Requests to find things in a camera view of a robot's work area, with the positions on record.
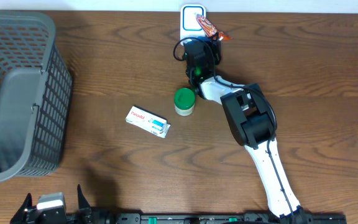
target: gray basket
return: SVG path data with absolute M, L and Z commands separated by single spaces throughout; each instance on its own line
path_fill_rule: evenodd
M 71 90 L 53 21 L 0 11 L 0 181 L 58 167 Z

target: brown wooden surface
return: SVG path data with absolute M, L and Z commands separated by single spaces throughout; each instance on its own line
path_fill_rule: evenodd
M 179 13 L 46 12 L 75 78 L 65 157 L 56 173 L 0 183 L 0 223 L 26 193 L 76 185 L 90 204 L 145 213 L 266 210 L 255 165 L 231 136 L 217 103 L 173 109 L 188 86 L 172 57 Z M 358 15 L 210 13 L 234 40 L 219 69 L 236 83 L 257 82 L 278 118 L 278 149 L 292 189 L 313 212 L 343 212 L 358 223 Z M 166 139 L 125 122 L 132 105 L 172 124 Z

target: orange snack wrapper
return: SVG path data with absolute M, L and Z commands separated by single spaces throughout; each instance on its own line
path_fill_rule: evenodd
M 198 24 L 203 28 L 205 34 L 208 37 L 213 37 L 218 33 L 218 39 L 219 40 L 231 40 L 232 38 L 223 32 L 218 31 L 218 29 L 207 19 L 205 16 L 201 14 L 196 15 L 196 20 Z

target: white wall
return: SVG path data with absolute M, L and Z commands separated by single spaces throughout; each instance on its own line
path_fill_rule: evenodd
M 188 3 L 209 12 L 358 13 L 358 0 L 0 0 L 0 9 L 179 11 Z

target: green connector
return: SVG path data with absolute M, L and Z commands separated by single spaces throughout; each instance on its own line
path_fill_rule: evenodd
M 157 218 L 149 218 L 149 224 L 157 224 Z

